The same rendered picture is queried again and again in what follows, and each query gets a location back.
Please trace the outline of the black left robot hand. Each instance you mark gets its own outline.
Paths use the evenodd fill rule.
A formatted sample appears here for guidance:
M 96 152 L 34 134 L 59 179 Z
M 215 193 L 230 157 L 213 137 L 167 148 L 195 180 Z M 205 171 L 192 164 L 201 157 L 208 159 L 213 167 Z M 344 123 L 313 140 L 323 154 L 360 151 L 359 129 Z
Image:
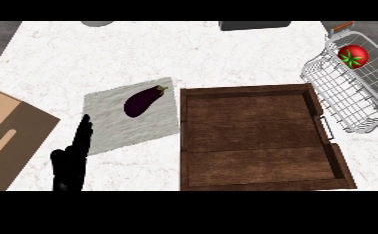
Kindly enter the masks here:
M 80 191 L 83 189 L 91 135 L 93 124 L 90 116 L 84 115 L 72 144 L 65 149 L 56 149 L 50 153 L 55 191 Z

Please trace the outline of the brown wooden tray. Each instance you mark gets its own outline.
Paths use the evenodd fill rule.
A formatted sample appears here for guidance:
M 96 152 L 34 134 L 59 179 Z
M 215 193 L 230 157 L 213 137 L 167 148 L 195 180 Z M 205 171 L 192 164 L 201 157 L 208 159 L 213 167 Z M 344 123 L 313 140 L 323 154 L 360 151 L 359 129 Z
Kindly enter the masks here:
M 180 188 L 353 189 L 310 84 L 180 91 Z

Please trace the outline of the red tomato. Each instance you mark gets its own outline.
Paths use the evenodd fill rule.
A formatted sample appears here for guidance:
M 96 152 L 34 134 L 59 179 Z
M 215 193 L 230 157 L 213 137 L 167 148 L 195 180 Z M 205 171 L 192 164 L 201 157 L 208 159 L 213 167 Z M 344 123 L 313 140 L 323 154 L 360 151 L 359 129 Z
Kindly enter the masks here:
M 368 63 L 369 54 L 362 46 L 350 44 L 340 49 L 338 58 L 350 69 L 357 69 Z

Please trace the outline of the brown wooden cutting board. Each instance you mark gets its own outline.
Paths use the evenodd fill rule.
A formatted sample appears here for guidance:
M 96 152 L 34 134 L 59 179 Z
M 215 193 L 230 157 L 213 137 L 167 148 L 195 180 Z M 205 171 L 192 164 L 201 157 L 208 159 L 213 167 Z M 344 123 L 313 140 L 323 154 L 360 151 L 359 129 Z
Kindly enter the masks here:
M 0 92 L 0 191 L 6 191 L 60 119 Z

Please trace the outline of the grey placemat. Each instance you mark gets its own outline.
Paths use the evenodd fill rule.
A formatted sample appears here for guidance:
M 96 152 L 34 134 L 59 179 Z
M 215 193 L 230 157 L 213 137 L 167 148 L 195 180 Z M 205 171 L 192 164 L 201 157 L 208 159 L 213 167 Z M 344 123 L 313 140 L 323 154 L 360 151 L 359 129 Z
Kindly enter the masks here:
M 167 87 L 164 95 L 139 117 L 128 117 L 124 113 L 127 99 L 156 85 Z M 179 118 L 171 78 L 164 77 L 87 94 L 83 113 L 90 116 L 93 123 L 90 155 L 176 134 Z

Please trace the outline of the purple eggplant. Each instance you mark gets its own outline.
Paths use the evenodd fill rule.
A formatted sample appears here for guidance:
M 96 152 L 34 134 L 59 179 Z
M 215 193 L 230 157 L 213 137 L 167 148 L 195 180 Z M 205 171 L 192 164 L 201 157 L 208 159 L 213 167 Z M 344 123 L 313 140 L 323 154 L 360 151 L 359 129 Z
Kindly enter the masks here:
M 167 87 L 161 85 L 153 86 L 136 93 L 124 103 L 124 113 L 128 117 L 139 117 L 148 110 L 152 103 L 161 98 L 167 90 Z

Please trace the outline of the grey round object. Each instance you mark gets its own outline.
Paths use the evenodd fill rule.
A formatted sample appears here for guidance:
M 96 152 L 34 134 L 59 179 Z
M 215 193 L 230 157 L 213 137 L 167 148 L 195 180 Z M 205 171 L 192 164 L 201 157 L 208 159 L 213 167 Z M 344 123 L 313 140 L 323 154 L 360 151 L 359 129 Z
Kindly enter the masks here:
M 103 27 L 106 25 L 109 25 L 114 21 L 81 21 L 81 23 L 87 26 L 87 27 Z

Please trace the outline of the dark grey appliance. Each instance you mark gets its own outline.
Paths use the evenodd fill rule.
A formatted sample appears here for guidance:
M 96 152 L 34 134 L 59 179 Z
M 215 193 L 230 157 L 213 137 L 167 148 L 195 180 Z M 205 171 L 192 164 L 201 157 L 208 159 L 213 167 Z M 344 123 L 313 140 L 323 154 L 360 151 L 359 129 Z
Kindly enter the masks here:
M 220 21 L 221 31 L 282 28 L 291 24 L 289 21 Z

